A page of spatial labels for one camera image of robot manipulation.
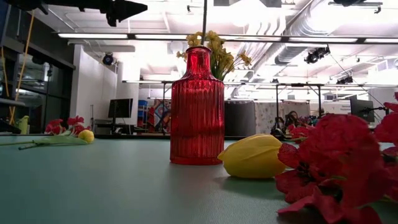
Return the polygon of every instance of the table surface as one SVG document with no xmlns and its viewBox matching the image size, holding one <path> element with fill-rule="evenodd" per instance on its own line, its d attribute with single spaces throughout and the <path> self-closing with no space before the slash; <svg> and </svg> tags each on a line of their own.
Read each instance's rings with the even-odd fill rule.
<svg viewBox="0 0 398 224">
<path fill-rule="evenodd" d="M 153 139 L 0 147 L 0 223 L 324 223 L 309 210 L 278 217 L 287 203 L 272 179 L 237 179 L 222 165 L 171 164 L 169 147 Z M 398 206 L 374 207 L 384 223 L 397 223 Z"/>
</svg>

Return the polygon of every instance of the black monitor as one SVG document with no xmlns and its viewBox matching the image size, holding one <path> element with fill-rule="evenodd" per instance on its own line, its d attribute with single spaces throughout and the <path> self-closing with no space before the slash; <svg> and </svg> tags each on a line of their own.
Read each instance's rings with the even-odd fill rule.
<svg viewBox="0 0 398 224">
<path fill-rule="evenodd" d="M 109 105 L 109 118 L 131 118 L 132 99 L 111 100 Z"/>
<path fill-rule="evenodd" d="M 8 17 L 10 14 L 10 6 L 4 1 L 0 1 L 0 47 L 3 45 L 4 37 L 6 36 L 6 28 Z"/>
<path fill-rule="evenodd" d="M 349 100 L 351 104 L 351 114 L 364 119 L 367 122 L 374 122 L 373 102 L 368 100 Z"/>
</svg>

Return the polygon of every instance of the yellow tulip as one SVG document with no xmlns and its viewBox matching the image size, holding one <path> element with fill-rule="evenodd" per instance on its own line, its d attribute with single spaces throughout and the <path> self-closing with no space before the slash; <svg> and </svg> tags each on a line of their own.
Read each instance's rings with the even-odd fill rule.
<svg viewBox="0 0 398 224">
<path fill-rule="evenodd" d="M 79 133 L 78 138 L 86 141 L 87 143 L 92 143 L 94 141 L 94 133 L 90 130 L 83 130 Z"/>
<path fill-rule="evenodd" d="M 274 136 L 257 134 L 227 147 L 218 159 L 224 162 L 229 175 L 242 178 L 271 178 L 286 166 L 278 160 L 282 143 Z"/>
</svg>

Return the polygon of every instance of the red glass vase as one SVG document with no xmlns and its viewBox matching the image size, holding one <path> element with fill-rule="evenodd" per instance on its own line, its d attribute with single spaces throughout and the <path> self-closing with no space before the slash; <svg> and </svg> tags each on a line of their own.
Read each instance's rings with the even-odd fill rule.
<svg viewBox="0 0 398 224">
<path fill-rule="evenodd" d="M 220 164 L 224 149 L 224 83 L 210 70 L 211 50 L 190 47 L 187 72 L 172 85 L 170 160 L 175 164 Z"/>
</svg>

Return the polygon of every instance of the vase neck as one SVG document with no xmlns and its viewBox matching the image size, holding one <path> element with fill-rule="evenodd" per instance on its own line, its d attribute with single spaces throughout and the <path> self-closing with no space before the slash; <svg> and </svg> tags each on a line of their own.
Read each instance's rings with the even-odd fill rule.
<svg viewBox="0 0 398 224">
<path fill-rule="evenodd" d="M 206 78 L 211 76 L 210 49 L 192 47 L 187 50 L 187 73 L 192 77 Z"/>
</svg>

